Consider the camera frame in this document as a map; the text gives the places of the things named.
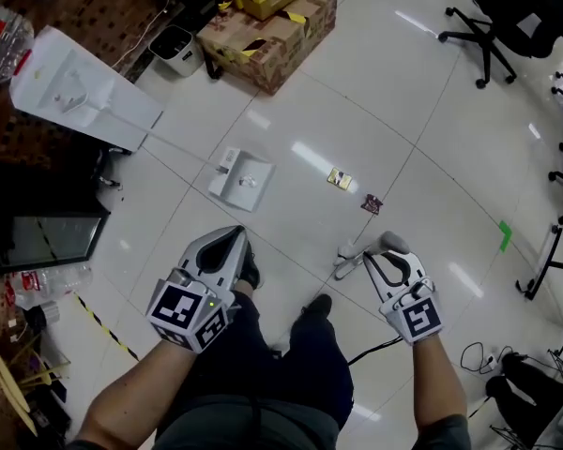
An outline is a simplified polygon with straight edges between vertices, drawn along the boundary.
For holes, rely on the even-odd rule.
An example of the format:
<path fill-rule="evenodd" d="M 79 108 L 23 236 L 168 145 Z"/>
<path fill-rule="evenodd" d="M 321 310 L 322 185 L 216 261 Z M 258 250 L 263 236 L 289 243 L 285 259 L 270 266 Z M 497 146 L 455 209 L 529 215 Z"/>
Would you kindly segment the person's left forearm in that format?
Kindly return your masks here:
<path fill-rule="evenodd" d="M 94 398 L 73 443 L 98 450 L 138 450 L 167 413 L 196 357 L 161 341 Z"/>

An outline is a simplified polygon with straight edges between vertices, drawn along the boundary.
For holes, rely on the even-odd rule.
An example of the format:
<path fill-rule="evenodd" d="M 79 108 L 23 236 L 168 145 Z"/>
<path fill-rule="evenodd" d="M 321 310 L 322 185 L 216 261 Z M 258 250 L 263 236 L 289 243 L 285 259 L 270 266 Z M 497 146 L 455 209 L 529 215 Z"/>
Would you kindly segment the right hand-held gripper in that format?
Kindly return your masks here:
<path fill-rule="evenodd" d="M 437 303 L 433 281 L 426 276 L 418 256 L 388 251 L 390 263 L 400 271 L 399 283 L 392 283 L 375 257 L 363 253 L 363 263 L 381 301 L 381 314 L 405 343 L 418 341 L 439 333 L 444 324 Z"/>

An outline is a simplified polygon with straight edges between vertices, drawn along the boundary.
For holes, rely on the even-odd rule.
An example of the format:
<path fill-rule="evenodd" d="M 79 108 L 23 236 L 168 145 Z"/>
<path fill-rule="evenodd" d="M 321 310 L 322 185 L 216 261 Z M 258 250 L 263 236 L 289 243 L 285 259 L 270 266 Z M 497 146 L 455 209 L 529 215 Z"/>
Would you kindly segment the large cardboard box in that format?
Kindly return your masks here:
<path fill-rule="evenodd" d="M 198 33 L 225 72 L 274 95 L 335 28 L 338 0 L 296 0 L 264 21 L 229 8 Z"/>

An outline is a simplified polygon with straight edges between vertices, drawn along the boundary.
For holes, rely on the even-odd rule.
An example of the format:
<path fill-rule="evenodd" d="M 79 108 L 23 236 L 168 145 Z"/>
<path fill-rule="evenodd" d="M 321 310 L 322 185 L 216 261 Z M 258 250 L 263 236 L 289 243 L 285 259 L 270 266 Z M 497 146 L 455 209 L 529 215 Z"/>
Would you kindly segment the person's gray shirt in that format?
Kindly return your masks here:
<path fill-rule="evenodd" d="M 155 437 L 151 450 L 336 450 L 340 429 L 328 414 L 290 402 L 199 397 Z"/>

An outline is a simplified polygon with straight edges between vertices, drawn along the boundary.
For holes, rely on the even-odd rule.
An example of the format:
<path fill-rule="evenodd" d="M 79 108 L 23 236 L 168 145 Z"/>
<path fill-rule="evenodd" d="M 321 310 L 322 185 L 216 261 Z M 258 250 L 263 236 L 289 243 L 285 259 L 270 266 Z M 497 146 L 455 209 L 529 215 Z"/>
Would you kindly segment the person's right forearm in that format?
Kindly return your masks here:
<path fill-rule="evenodd" d="M 445 418 L 466 417 L 466 396 L 438 334 L 412 347 L 414 418 L 421 434 Z"/>

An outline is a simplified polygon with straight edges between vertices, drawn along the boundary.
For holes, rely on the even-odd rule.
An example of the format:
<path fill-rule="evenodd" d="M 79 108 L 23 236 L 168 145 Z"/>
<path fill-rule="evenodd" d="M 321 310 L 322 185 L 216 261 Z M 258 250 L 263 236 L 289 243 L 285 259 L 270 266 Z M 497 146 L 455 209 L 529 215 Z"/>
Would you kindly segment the person's shoe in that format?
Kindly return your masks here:
<path fill-rule="evenodd" d="M 254 290 L 258 289 L 261 284 L 260 271 L 254 260 L 254 253 L 252 252 L 251 243 L 248 242 L 244 261 L 242 263 L 239 279 L 246 281 Z"/>
<path fill-rule="evenodd" d="M 326 294 L 318 294 L 306 307 L 301 310 L 301 316 L 326 319 L 332 308 L 332 298 Z"/>

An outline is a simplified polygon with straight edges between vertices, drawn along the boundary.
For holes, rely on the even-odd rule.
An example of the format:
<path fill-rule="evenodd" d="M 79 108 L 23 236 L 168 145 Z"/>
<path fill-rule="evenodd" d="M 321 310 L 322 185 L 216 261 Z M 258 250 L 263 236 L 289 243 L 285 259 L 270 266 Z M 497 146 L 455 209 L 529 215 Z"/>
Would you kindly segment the yellow wrapper scrap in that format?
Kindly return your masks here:
<path fill-rule="evenodd" d="M 337 167 L 333 167 L 327 177 L 327 181 L 336 188 L 347 191 L 352 183 L 352 176 Z"/>

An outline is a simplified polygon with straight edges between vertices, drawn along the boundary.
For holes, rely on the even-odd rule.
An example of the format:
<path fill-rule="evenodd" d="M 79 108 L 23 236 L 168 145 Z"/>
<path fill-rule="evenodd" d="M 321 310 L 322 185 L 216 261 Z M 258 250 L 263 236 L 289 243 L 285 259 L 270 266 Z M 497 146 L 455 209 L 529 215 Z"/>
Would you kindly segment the person's dark trousers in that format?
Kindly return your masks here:
<path fill-rule="evenodd" d="M 315 408 L 342 428 L 352 411 L 354 386 L 332 324 L 324 312 L 304 310 L 280 359 L 263 338 L 255 304 L 236 292 L 232 323 L 198 355 L 165 417 L 170 424 L 194 399 L 215 395 L 268 398 Z"/>

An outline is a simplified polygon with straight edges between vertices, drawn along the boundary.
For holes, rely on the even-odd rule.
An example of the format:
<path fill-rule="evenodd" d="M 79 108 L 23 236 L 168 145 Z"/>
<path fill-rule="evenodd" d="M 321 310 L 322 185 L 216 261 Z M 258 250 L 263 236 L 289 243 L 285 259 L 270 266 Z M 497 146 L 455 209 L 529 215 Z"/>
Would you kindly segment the small clear plastic bottle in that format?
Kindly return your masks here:
<path fill-rule="evenodd" d="M 29 310 L 69 293 L 78 292 L 92 283 L 92 269 L 87 264 L 69 264 L 12 273 L 6 280 L 9 303 Z"/>

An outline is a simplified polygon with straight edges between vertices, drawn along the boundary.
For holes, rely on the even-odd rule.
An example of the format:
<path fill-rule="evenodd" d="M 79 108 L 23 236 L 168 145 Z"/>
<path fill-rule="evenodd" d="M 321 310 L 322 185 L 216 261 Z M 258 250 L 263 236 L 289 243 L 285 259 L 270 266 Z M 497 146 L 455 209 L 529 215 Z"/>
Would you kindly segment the white broom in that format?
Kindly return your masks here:
<path fill-rule="evenodd" d="M 406 255 L 410 252 L 406 242 L 398 234 L 391 231 L 382 233 L 365 247 L 356 247 L 351 242 L 348 242 L 338 247 L 337 258 L 333 263 L 335 267 L 333 277 L 335 280 L 342 280 L 361 266 L 365 252 L 371 255 L 381 255 L 391 250 L 401 255 Z"/>

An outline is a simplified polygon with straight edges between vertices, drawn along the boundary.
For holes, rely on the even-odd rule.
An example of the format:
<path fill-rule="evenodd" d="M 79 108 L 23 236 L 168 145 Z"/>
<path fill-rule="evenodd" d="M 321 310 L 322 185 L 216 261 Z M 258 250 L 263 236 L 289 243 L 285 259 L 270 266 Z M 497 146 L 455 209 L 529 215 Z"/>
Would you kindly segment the black whiteboard stand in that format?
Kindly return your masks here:
<path fill-rule="evenodd" d="M 554 268 L 563 270 L 563 262 L 555 259 L 555 252 L 562 234 L 563 228 L 558 225 L 553 225 L 548 234 L 549 240 L 547 250 L 540 257 L 540 262 L 537 265 L 534 275 L 528 279 L 524 279 L 523 282 L 520 282 L 519 279 L 515 281 L 515 288 L 527 300 L 532 301 L 536 297 L 549 269 Z"/>

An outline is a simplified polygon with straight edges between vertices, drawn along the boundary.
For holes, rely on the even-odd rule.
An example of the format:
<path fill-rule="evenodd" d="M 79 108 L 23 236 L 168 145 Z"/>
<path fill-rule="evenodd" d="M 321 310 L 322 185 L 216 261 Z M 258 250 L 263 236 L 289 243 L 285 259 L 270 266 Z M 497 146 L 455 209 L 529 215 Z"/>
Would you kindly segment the white trash bin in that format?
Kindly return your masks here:
<path fill-rule="evenodd" d="M 204 57 L 193 33 L 176 25 L 168 25 L 155 36 L 148 50 L 182 77 L 191 76 Z"/>

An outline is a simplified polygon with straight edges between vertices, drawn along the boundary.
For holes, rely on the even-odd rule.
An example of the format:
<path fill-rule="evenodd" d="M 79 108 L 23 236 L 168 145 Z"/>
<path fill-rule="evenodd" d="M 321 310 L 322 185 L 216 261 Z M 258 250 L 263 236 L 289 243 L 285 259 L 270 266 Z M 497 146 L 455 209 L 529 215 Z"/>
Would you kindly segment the large clear water bottle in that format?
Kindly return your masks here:
<path fill-rule="evenodd" d="M 34 37 L 32 23 L 0 5 L 0 83 L 19 71 L 32 52 Z"/>

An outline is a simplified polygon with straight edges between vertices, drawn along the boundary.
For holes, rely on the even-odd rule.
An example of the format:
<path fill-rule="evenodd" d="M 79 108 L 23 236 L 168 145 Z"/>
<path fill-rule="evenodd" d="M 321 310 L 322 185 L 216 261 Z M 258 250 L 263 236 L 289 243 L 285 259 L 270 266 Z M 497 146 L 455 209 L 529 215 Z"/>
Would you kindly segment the black framed screen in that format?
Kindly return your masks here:
<path fill-rule="evenodd" d="M 86 178 L 0 162 L 0 275 L 88 261 L 109 215 Z"/>

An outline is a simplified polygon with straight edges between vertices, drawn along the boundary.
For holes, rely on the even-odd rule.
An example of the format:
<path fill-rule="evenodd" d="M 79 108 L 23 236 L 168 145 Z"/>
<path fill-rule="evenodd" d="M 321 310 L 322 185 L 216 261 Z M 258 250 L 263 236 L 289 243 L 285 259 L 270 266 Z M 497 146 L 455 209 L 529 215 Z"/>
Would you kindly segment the person's right shoe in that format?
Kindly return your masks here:
<path fill-rule="evenodd" d="M 306 307 L 301 310 L 301 316 L 326 319 L 332 308 L 332 298 L 326 294 L 318 294 Z"/>

